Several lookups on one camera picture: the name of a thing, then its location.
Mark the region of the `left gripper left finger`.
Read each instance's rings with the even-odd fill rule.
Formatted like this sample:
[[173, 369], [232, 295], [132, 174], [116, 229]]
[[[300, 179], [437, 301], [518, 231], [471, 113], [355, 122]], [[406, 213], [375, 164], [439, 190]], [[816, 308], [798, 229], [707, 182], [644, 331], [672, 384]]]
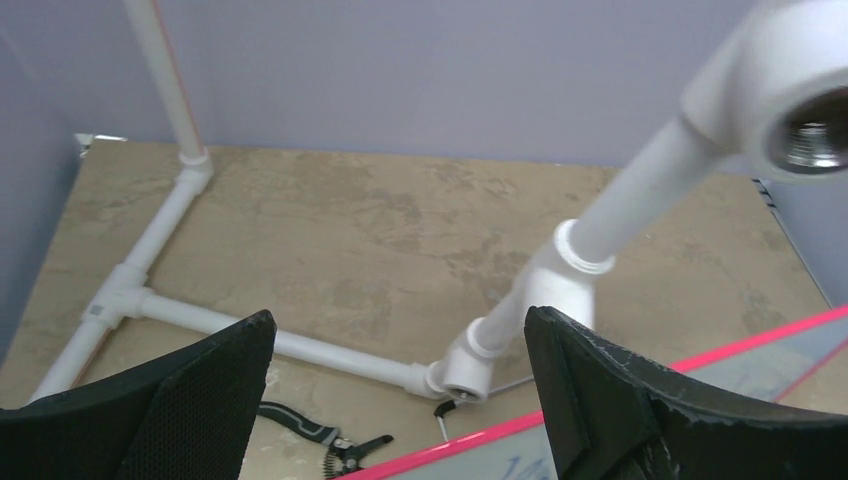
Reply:
[[276, 333], [262, 310], [118, 374], [2, 410], [2, 478], [238, 478]]

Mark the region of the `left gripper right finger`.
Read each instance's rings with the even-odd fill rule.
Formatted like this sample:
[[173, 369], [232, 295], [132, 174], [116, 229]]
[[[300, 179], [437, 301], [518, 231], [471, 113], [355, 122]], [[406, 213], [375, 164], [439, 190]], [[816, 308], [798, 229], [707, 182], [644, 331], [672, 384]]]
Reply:
[[843, 479], [844, 415], [721, 389], [532, 307], [524, 338], [560, 479]]

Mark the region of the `red framed whiteboard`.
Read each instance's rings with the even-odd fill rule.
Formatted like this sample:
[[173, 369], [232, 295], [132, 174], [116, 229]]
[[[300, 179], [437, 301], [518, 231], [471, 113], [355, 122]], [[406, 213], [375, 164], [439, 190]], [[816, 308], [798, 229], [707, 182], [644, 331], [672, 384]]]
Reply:
[[[666, 366], [709, 385], [784, 405], [782, 397], [847, 344], [839, 307]], [[364, 479], [560, 479], [542, 409], [361, 472]]]

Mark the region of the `black pliers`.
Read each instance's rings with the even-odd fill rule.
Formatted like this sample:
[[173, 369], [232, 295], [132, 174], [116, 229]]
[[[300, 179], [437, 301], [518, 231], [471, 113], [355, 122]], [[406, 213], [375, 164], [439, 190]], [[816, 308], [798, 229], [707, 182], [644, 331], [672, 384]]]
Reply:
[[325, 479], [339, 478], [362, 470], [364, 458], [395, 440], [392, 435], [384, 434], [357, 443], [344, 437], [339, 427], [316, 422], [291, 407], [272, 401], [261, 401], [257, 415], [325, 447], [322, 467]]

